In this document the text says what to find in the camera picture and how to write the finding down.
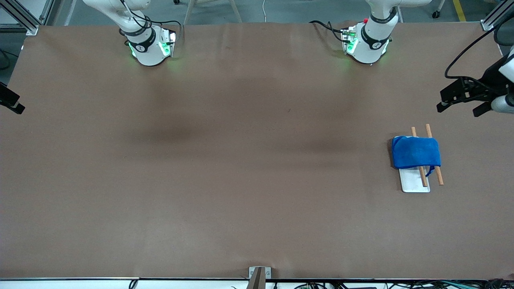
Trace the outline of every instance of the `blue cloth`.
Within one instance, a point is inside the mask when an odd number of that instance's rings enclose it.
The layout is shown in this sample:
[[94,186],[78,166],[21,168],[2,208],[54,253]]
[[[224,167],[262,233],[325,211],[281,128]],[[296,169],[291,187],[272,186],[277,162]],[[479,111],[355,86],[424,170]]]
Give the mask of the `blue cloth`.
[[435,138],[397,136],[393,138],[391,149],[397,169],[429,166],[428,176],[436,166],[441,166],[439,144]]

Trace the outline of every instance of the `metal frame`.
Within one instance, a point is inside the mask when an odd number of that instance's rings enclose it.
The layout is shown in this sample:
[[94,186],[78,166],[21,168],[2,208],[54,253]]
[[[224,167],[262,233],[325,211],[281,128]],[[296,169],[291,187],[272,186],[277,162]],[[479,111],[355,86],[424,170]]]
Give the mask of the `metal frame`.
[[36,35],[38,33],[38,26],[45,25],[48,16],[54,7],[56,0],[47,0],[43,11],[39,18],[30,13],[18,0],[0,0],[0,7],[2,7],[9,15],[11,15],[18,24],[1,24],[0,30],[6,32],[19,32],[19,30],[27,30],[27,35]]
[[501,1],[484,19],[480,20],[482,29],[489,31],[503,18],[514,11],[514,0]]
[[[193,13],[193,8],[196,4],[200,3],[209,3],[216,0],[190,0],[188,4],[188,11],[186,12],[186,18],[184,19],[184,25],[186,25],[189,22],[189,18],[191,18],[191,14]],[[237,6],[234,2],[234,0],[228,0],[230,2],[230,5],[232,6],[232,10],[234,11],[235,17],[239,23],[242,23],[241,15],[239,14],[239,10],[237,9]]]
[[[326,285],[327,289],[334,289],[331,283],[344,283],[347,289],[386,289],[392,288],[395,284],[415,284],[420,281],[430,282],[439,281],[449,285],[448,289],[478,289],[478,287],[469,286],[464,281],[472,281],[471,284],[477,284],[480,288],[486,288],[490,283],[483,279],[466,279],[466,280],[442,280],[442,279],[347,279],[347,278],[292,278],[292,279],[265,279],[265,267],[256,267],[251,279],[247,278],[146,278],[146,277],[100,277],[100,278],[0,278],[0,286],[5,289],[27,289],[40,287],[43,289],[69,289],[84,288],[97,289],[102,288],[127,288],[129,283],[135,283],[136,287],[141,288],[175,288],[175,289],[219,289],[219,288],[236,288],[236,289],[293,289],[298,288],[306,283],[318,283]],[[501,282],[503,288],[507,287],[502,279],[493,279],[490,282]]]

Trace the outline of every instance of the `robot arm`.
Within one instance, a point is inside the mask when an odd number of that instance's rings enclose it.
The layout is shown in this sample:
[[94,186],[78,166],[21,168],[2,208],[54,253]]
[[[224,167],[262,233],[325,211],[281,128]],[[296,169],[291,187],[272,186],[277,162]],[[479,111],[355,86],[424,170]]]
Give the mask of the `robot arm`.
[[350,27],[343,35],[343,50],[355,60],[362,63],[374,63],[386,52],[389,36],[398,23],[395,9],[400,7],[418,7],[432,0],[366,0],[371,6],[371,16],[364,23]]
[[470,101],[483,101],[473,109],[475,117],[488,111],[514,114],[514,50],[487,68],[478,82],[459,77],[441,90],[441,102],[437,111],[443,112],[453,104]]
[[127,37],[132,55],[147,66],[161,63],[171,56],[175,44],[175,32],[157,25],[141,10],[148,8],[150,0],[83,0],[113,20]]

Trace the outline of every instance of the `chopstick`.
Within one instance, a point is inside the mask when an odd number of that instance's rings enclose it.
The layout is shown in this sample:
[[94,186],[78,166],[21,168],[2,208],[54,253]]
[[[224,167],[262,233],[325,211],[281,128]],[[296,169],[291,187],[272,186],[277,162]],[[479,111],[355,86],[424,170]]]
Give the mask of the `chopstick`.
[[[411,132],[412,132],[413,137],[417,136],[415,127],[411,127]],[[423,182],[423,186],[428,187],[427,177],[425,177],[425,169],[423,167],[418,167],[418,168],[419,168],[419,175],[421,176],[421,181]]]
[[[430,125],[427,123],[425,124],[425,128],[427,129],[427,135],[428,137],[432,137],[432,130],[430,129]],[[439,182],[439,185],[442,186],[445,183],[443,182],[443,175],[441,174],[441,168],[435,167],[435,173],[437,174],[437,181]]]

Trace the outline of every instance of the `white tray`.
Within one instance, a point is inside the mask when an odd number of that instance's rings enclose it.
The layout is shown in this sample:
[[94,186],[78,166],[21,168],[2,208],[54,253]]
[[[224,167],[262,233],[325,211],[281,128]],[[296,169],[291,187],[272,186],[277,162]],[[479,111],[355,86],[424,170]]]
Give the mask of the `white tray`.
[[421,175],[419,173],[419,168],[410,168],[410,169],[399,169],[400,171],[400,181],[401,181],[401,190],[405,193],[429,193],[430,192],[430,182],[427,178],[427,187],[423,186],[423,181],[421,181]]

